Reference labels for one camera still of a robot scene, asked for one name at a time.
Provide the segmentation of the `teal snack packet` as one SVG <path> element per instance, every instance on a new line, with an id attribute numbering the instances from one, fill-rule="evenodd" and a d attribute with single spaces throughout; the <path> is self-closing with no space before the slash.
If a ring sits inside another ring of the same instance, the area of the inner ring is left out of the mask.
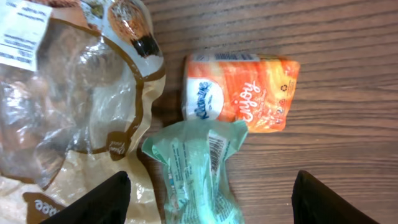
<path id="1" fill-rule="evenodd" d="M 144 141 L 143 153 L 162 164 L 166 223 L 244 223 L 225 163 L 247 134 L 244 121 L 193 119 L 167 126 Z"/>

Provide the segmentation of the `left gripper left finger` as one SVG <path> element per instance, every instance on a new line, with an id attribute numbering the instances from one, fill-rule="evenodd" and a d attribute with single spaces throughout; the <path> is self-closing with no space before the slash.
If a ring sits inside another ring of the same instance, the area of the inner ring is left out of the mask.
<path id="1" fill-rule="evenodd" d="M 131 181 L 119 171 L 41 224 L 124 224 L 131 199 Z"/>

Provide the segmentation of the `orange tissue pack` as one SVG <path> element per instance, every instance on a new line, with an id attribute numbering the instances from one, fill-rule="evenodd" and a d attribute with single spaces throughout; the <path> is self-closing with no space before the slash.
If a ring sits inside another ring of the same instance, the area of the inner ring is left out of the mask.
<path id="1" fill-rule="evenodd" d="M 278 55 L 191 54 L 185 59 L 185 119 L 243 120 L 251 133 L 285 128 L 300 64 Z"/>

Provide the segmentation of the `beige dried mushroom bag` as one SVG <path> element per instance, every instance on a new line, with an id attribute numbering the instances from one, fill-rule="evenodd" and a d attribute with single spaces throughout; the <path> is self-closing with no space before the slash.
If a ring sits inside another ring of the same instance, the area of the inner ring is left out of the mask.
<path id="1" fill-rule="evenodd" d="M 40 223 L 117 172 L 126 223 L 159 223 L 137 157 L 164 57 L 140 0 L 1 0 L 1 222 Z"/>

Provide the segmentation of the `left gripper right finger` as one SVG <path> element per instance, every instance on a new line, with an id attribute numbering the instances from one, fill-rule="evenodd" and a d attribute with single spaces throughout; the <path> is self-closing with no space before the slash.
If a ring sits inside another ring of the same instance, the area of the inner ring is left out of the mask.
<path id="1" fill-rule="evenodd" d="M 295 224 L 377 224 L 305 170 L 297 174 L 291 199 Z"/>

